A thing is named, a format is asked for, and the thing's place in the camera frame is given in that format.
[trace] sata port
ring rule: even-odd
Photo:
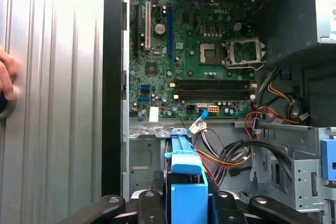
[[[206,107],[208,107],[208,104],[206,104],[206,103],[198,103],[197,107],[198,108],[206,108]]]

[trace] blue sata port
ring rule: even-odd
[[[150,84],[143,84],[140,85],[141,90],[151,90],[151,85]]]
[[[138,104],[144,104],[144,103],[150,103],[150,99],[149,98],[138,98],[137,100],[136,100],[136,102],[138,103]]]

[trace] screw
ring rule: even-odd
[[[117,197],[112,197],[109,199],[109,203],[117,203],[119,199]]]
[[[264,198],[256,198],[256,201],[260,204],[266,204],[267,201]]]
[[[154,193],[152,193],[152,192],[147,192],[146,194],[145,194],[145,196],[146,197],[153,197],[154,196]]]
[[[222,198],[226,198],[228,196],[228,194],[224,191],[219,192],[218,195],[221,196]]]

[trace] black plastic arm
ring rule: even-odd
[[[249,210],[274,223],[283,224],[321,224],[270,197],[256,196],[249,201]]]
[[[75,212],[59,224],[102,223],[125,211],[125,200],[121,196],[106,195],[90,206]]]

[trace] cable tie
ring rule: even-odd
[[[266,104],[264,104],[264,106],[262,106],[263,107],[263,117],[262,117],[262,119],[266,119],[266,114],[267,114],[267,105]]]

